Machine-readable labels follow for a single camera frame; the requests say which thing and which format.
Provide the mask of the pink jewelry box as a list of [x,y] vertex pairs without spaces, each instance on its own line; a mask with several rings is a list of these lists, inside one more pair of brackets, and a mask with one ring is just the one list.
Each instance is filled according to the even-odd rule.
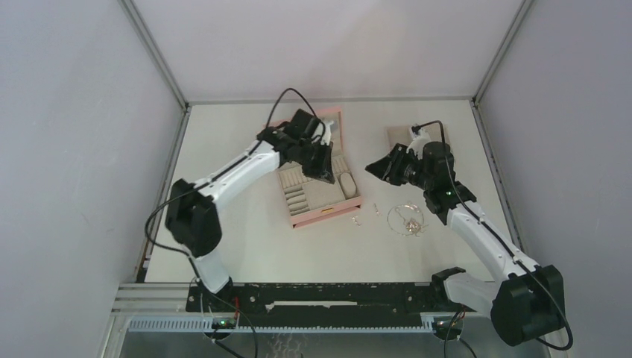
[[[321,119],[334,119],[338,128],[332,132],[332,169],[334,184],[307,178],[297,163],[286,163],[276,170],[285,202],[287,204],[290,223],[293,228],[323,221],[361,208],[363,198],[350,165],[344,155],[342,141],[343,110],[333,107],[317,111]],[[357,186],[357,194],[346,199],[339,182],[342,173],[349,172]]]

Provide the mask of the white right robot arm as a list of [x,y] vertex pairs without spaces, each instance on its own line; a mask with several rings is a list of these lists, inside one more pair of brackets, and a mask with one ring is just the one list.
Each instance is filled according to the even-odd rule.
[[366,171],[393,186],[409,184],[423,191],[428,211],[464,240],[490,272],[492,281],[474,278],[454,267],[434,274],[431,300],[439,310],[462,304],[491,320],[510,346],[565,330],[564,284],[553,265],[542,266],[501,235],[490,223],[472,192],[458,180],[449,145],[426,143],[420,153],[397,144]]

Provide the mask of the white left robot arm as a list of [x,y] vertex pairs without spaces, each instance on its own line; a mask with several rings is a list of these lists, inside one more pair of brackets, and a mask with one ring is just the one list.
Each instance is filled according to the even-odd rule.
[[220,211],[261,177],[286,163],[296,163],[302,173],[333,184],[332,119],[322,119],[299,109],[292,118],[267,126],[252,145],[233,161],[205,178],[179,179],[171,187],[165,227],[183,246],[198,282],[206,288],[204,301],[216,311],[227,309],[233,291],[217,247],[223,236]]

